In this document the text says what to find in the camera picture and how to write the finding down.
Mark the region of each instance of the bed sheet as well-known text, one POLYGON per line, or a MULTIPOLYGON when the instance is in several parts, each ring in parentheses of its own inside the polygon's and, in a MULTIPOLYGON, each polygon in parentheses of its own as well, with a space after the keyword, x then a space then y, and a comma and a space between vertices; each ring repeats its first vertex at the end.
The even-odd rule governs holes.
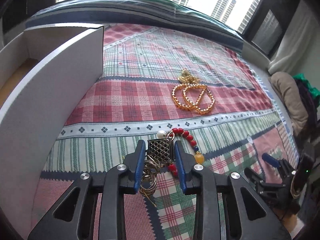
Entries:
MULTIPOLYGON (((215 42, 175 30, 130 24, 107 24, 103 75, 68 118, 41 174, 32 228, 82 172, 106 172, 122 163, 139 139, 158 130, 189 130, 214 172, 244 176, 251 167, 267 182, 279 182, 261 159, 265 152, 295 167, 298 153, 275 101, 239 55, 215 42), (201 79, 215 97, 207 115, 178 109, 172 89, 183 68, 201 79)), ((198 91, 190 92, 197 98, 198 91)), ((210 100, 204 98, 204 106, 210 100)), ((187 152, 190 145, 182 140, 187 152)), ((128 240, 192 239, 196 196, 185 196, 169 172, 157 177, 152 200, 125 195, 128 240)), ((98 239, 99 196, 94 239, 98 239)), ((224 215, 221 217, 225 239, 224 215)))

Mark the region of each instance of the white curtain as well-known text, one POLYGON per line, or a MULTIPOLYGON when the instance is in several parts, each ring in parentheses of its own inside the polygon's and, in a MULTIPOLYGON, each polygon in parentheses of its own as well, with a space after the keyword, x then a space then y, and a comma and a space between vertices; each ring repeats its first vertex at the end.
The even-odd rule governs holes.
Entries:
POLYGON ((284 34, 275 58, 270 62, 268 71, 271 75, 278 71, 294 72, 293 70, 305 53, 317 26, 318 23, 313 12, 301 0, 284 34))

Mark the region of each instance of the jewelry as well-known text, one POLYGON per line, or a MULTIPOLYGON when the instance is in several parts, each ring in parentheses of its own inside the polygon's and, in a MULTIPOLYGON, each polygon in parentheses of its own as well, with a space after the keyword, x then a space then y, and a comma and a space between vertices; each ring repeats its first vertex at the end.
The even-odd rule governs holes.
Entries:
POLYGON ((183 70, 181 76, 178 77, 178 80, 182 84, 175 86, 172 90, 172 100, 178 106, 178 108, 189 110, 189 111, 195 110, 199 114, 207 114, 212 109, 212 107, 214 106, 214 103, 215 103, 215 99, 214 99, 213 95, 211 94, 211 92, 209 91, 207 85, 198 84, 200 79, 192 76, 188 70, 183 70), (202 91, 201 91, 197 101, 195 103, 193 103, 188 98, 187 91, 189 89, 198 89, 198 88, 201 88, 202 91), (187 103, 186 105, 179 102, 177 97, 175 96, 176 91, 180 90, 180 89, 183 89, 182 94, 183 94, 183 97, 187 103), (204 93, 207 93, 207 95, 209 96, 209 98, 211 99, 212 102, 206 109, 201 109, 198 107, 198 104, 200 103, 204 93))
MULTIPOLYGON (((172 128, 170 132, 165 132, 164 130, 157 132, 157 139, 148 140, 147 158, 144 161, 142 172, 142 182, 148 182, 150 186, 145 187, 141 183, 139 189, 139 192, 150 201, 150 196, 153 195, 157 188, 156 177, 161 167, 167 166, 174 177, 178 176, 177 167, 173 163, 175 159, 173 139, 176 135, 182 135, 193 147, 196 163, 202 164, 204 162, 204 156, 199 152, 197 142, 193 139, 189 131, 183 130, 182 128, 172 128)), ((154 202, 151 201, 151 203, 155 207, 157 206, 154 202)))
MULTIPOLYGON (((195 152, 195 159, 196 163, 202 164, 204 163, 204 156, 199 152, 199 147, 197 146, 197 142, 193 139, 193 136, 189 133, 187 130, 183 130, 182 128, 172 128, 172 130, 167 134, 165 131, 160 130, 157 132, 157 137, 158 138, 164 138, 166 136, 168 137, 173 137, 174 136, 181 136, 184 137, 190 145, 193 147, 193 150, 195 152)), ((171 171, 172 175, 177 177, 178 176, 178 171, 176 166, 173 163, 170 163, 168 165, 168 170, 171 171)))
POLYGON ((164 131, 157 133, 158 138, 148 140, 147 158, 144 161, 142 172, 142 182, 148 182, 149 187, 140 186, 139 192, 147 197, 150 201, 150 196, 156 191, 156 177, 160 172, 161 167, 171 164, 174 160, 173 139, 174 133, 170 131, 168 134, 164 131))

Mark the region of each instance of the bed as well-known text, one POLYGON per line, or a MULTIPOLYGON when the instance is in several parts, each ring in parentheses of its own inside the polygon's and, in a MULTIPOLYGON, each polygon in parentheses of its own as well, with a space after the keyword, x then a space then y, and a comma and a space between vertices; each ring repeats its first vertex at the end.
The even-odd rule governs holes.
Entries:
MULTIPOLYGON (((79 174, 107 172, 134 152, 139 139, 153 139, 159 130, 188 130, 204 155, 204 166, 217 173, 244 176, 244 168, 250 167, 267 182, 280 182, 262 161, 263 153, 296 167, 299 155, 283 106, 242 59, 243 40, 226 25, 166 0, 72 0, 38 12, 26 26, 63 22, 105 25, 103 74, 73 110, 48 154, 30 230, 79 174), (178 109, 172 101, 183 69, 213 94, 216 103, 208 114, 178 109)), ((191 98, 198 95, 190 92, 191 98)), ((208 97, 203 101, 204 106, 210 103, 208 97)), ((141 194, 125 195, 127 239, 192 239, 196 196, 183 195, 179 180, 168 171, 158 175, 157 183, 151 198, 157 207, 141 194)), ((223 212, 220 220, 225 239, 223 212)))

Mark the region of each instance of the green plaid pattern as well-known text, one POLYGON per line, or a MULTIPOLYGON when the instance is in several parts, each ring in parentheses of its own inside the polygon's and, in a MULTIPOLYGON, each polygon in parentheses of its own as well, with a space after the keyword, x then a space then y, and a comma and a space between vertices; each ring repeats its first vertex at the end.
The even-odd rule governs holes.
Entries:
MULTIPOLYGON (((258 163, 257 153, 250 143, 222 156, 207 160, 204 165, 212 171, 220 173, 220 170, 216 169, 216 166, 217 163, 222 165, 224 161, 227 165, 225 166, 225 172, 223 174, 236 171, 244 176, 243 170, 245 167, 251 167, 259 174, 262 172, 258 163)), ((184 195, 180 189, 179 181, 173 179, 168 172, 159 174, 157 183, 158 187, 154 193, 154 198, 165 238, 170 240, 192 239, 196 195, 184 195)), ((218 200, 221 232, 222 235, 225 236, 225 220, 221 194, 218 195, 218 200)))
MULTIPOLYGON (((210 154, 235 142, 245 140, 262 132, 279 121, 276 112, 252 117, 237 122, 227 122, 206 128, 190 130, 200 152, 207 159, 210 154)), ((45 171, 108 171, 123 162, 124 157, 134 152, 137 141, 156 138, 156 134, 128 137, 68 138, 57 140, 44 166, 45 171)), ((186 140, 181 140, 187 152, 193 149, 186 140)))
POLYGON ((121 46, 108 48, 104 54, 103 77, 177 80, 186 67, 205 83, 254 89, 241 69, 234 67, 234 60, 224 47, 174 30, 158 29, 145 33, 121 46), (163 48, 173 49, 164 52, 163 48), (192 48, 192 53, 184 48, 192 48))

